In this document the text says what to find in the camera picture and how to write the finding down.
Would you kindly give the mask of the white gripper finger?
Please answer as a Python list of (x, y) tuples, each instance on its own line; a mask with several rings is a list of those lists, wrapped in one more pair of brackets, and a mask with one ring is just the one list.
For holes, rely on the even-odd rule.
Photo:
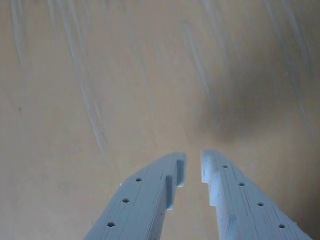
[(86, 234), (86, 240), (158, 240), (166, 210), (184, 185), (185, 153), (172, 152), (149, 163), (121, 183)]
[(308, 240), (257, 185), (216, 150), (201, 153), (201, 180), (216, 208), (221, 240)]

